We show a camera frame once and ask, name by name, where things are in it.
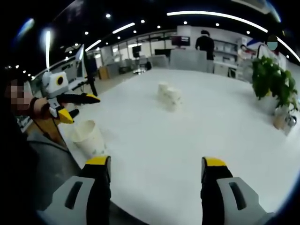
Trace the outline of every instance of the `linear light strip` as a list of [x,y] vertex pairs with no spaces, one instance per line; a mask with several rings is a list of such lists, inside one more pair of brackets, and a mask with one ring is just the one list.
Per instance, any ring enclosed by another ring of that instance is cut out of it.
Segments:
[[89,51],[90,49],[92,49],[93,47],[95,47],[96,45],[98,45],[101,42],[101,40],[96,41],[95,43],[93,43],[91,46],[89,46],[88,48],[85,49],[85,51]]
[[50,41],[51,41],[51,33],[50,31],[46,32],[46,68],[50,68]]
[[[257,29],[262,30],[265,33],[268,33],[267,29],[255,24],[253,22],[250,22],[248,20],[244,20],[242,18],[233,16],[233,15],[224,14],[224,13],[215,13],[215,12],[207,12],[207,11],[179,11],[179,12],[167,13],[167,15],[168,16],[171,16],[171,15],[215,15],[215,16],[221,16],[221,17],[225,17],[225,18],[229,18],[229,19],[233,19],[233,20],[237,20],[237,21],[246,23],[246,24],[251,25],[251,26],[253,26]],[[289,50],[289,52],[292,53],[293,56],[295,56],[295,58],[298,60],[298,62],[300,62],[300,57],[283,40],[281,40],[279,37],[277,37],[277,38],[278,38],[278,41],[284,47],[286,47],[287,50]]]
[[134,26],[134,25],[135,25],[135,23],[132,22],[132,23],[130,23],[130,24],[125,25],[124,27],[121,27],[121,28],[119,28],[119,29],[114,30],[112,33],[113,33],[113,34],[116,34],[116,33],[120,32],[120,31],[125,30],[125,29],[127,29],[128,27],[132,27],[132,26]]

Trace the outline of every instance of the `green leaves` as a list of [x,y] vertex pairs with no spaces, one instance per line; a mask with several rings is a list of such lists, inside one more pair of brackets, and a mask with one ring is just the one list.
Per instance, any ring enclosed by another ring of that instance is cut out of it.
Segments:
[[255,59],[252,68],[252,87],[259,100],[271,91],[272,96],[277,96],[279,100],[278,106],[289,107],[292,104],[295,110],[299,110],[297,100],[293,97],[298,93],[295,89],[296,82],[290,71],[284,71],[279,65],[274,64],[271,58],[265,56]]

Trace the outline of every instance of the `shelf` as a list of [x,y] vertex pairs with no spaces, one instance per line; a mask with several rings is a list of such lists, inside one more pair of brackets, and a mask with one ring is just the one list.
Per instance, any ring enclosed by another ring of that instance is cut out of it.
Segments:
[[220,50],[214,50],[214,53],[223,53],[223,54],[228,54],[228,55],[233,55],[233,56],[238,55],[237,52],[226,52],[226,51],[220,51]]
[[216,39],[213,39],[213,40],[217,41],[217,42],[223,42],[223,43],[231,44],[231,45],[238,45],[237,43],[233,43],[233,42],[229,42],[229,41],[221,41],[221,40],[216,40]]

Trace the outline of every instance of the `potted plant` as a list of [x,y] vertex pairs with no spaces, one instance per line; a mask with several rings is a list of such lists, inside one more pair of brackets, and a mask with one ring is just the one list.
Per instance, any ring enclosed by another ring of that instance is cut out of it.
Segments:
[[286,107],[288,111],[290,104],[293,109],[299,110],[295,80],[290,71],[284,71],[265,56],[255,59],[252,65],[253,90],[265,112],[273,114],[278,107]]

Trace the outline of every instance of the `black ceiling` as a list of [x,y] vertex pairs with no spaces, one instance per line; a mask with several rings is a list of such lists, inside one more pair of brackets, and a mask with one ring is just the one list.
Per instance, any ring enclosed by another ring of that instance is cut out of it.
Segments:
[[[213,11],[249,20],[268,29],[269,33],[278,35],[296,50],[300,46],[300,31],[295,21],[298,16],[296,1],[271,2],[282,19],[281,23],[277,23],[270,14],[264,15],[230,0],[11,0],[5,3],[6,8],[2,9],[1,15],[5,53],[2,66],[20,65],[20,71],[25,69],[32,74],[44,69],[45,54],[40,39],[45,28],[51,28],[54,34],[51,64],[67,56],[61,46],[68,47],[83,42],[90,45],[102,39],[99,45],[101,47],[105,42],[115,44],[134,36],[133,30],[137,30],[139,35],[157,31],[157,25],[160,25],[162,30],[175,29],[177,25],[182,25],[183,21],[188,21],[192,26],[207,27],[214,27],[218,22],[221,24],[219,28],[243,34],[249,30],[253,38],[266,39],[266,34],[262,31],[226,18],[204,15],[166,16],[168,12],[184,10]],[[106,13],[110,13],[112,17],[107,19]],[[28,18],[34,19],[33,28],[18,42],[13,41]],[[117,35],[112,34],[113,30],[131,22],[136,23],[134,28],[121,31]],[[280,51],[288,54],[285,48],[281,48]],[[294,57],[290,57],[290,60],[296,62]]]

